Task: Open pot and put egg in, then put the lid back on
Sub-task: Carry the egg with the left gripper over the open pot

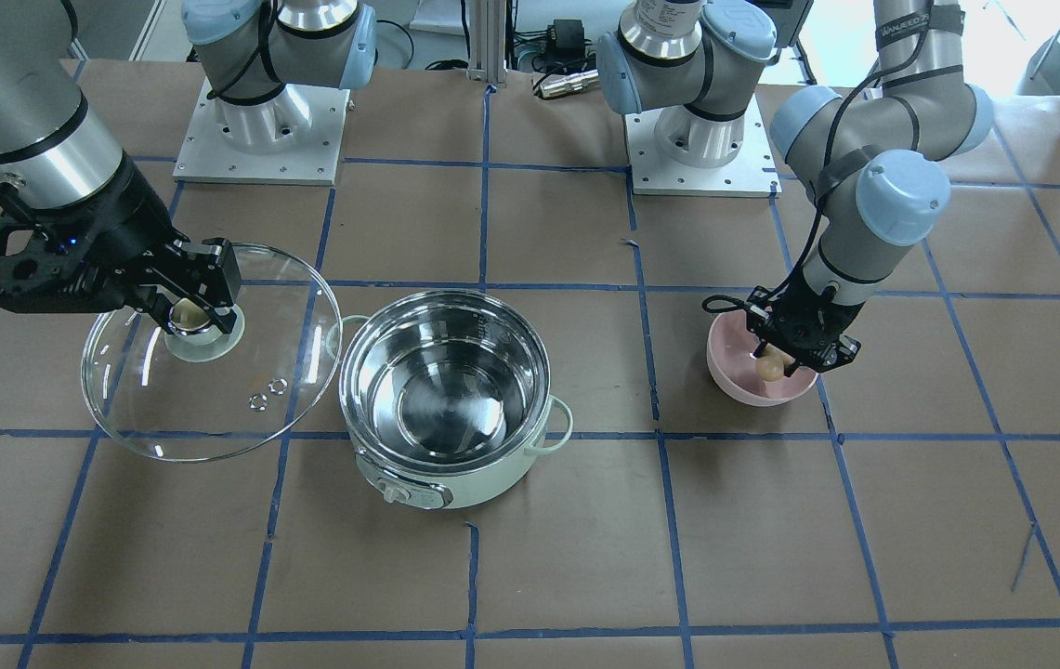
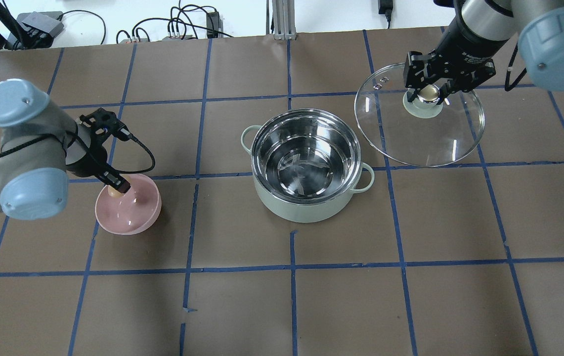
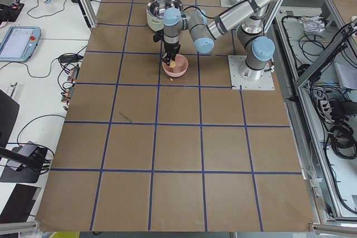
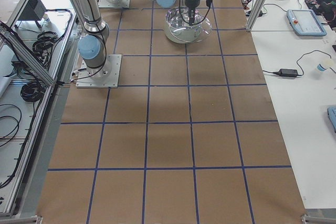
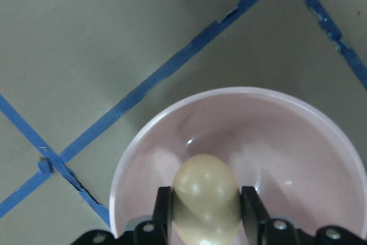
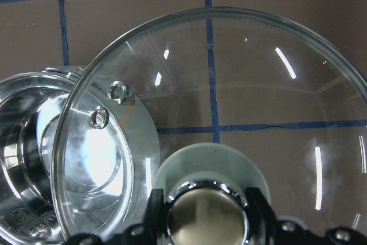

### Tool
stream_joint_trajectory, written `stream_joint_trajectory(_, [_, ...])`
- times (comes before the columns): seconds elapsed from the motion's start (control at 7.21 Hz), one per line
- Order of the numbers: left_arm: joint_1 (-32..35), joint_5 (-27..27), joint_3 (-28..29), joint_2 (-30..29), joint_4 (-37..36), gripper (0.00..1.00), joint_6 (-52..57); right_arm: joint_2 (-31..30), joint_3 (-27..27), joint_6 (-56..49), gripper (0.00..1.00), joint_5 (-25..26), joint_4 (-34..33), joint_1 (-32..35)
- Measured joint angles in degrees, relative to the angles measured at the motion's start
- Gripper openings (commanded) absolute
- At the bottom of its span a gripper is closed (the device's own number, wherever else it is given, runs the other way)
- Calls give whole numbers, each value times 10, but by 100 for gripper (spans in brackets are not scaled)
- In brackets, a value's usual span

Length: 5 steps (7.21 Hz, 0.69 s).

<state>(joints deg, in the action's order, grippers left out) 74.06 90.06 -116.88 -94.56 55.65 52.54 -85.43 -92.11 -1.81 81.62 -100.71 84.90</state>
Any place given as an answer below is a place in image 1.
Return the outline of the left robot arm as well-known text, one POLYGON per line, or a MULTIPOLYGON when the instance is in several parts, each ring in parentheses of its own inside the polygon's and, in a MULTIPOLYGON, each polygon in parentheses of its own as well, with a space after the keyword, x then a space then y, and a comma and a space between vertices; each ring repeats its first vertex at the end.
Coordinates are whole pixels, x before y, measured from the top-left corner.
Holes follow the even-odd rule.
MULTIPOLYGON (((856 358, 845 330, 949 206, 946 158, 979 147, 992 98, 967 82, 957 1, 877 1, 877 67, 861 100, 807 85, 773 111, 768 136, 805 187, 816 216, 793 270, 729 309, 746 314, 760 346, 816 373, 856 358)), ((660 110, 656 137, 682 164, 726 164, 726 143, 705 157, 697 134, 742 122, 777 47, 777 29, 746 1, 635 1, 595 46, 603 96, 618 115, 660 110)))

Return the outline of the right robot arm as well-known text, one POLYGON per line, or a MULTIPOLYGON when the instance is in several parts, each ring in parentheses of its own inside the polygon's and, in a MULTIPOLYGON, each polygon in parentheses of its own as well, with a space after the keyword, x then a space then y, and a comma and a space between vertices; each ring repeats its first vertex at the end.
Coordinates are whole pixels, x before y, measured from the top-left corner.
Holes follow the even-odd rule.
MULTIPOLYGON (((375 67, 363 1, 186 1, 208 84, 181 157, 229 168, 334 166, 318 98, 360 89, 375 67)), ((0 1, 0 309, 134 309, 194 337, 241 318, 232 242, 192 241, 59 65, 78 33, 68 1, 0 1)))

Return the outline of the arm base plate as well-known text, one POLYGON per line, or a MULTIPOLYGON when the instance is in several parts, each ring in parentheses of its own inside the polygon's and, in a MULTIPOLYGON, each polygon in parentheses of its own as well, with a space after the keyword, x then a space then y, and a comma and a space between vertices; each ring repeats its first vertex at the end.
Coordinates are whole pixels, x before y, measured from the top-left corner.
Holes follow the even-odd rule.
POLYGON ((257 106, 202 89, 177 154, 181 182, 305 184, 337 181, 350 90, 288 85, 257 106))
POLYGON ((624 140, 637 195, 766 198, 781 192, 756 98, 728 122, 683 106, 624 115, 624 140))

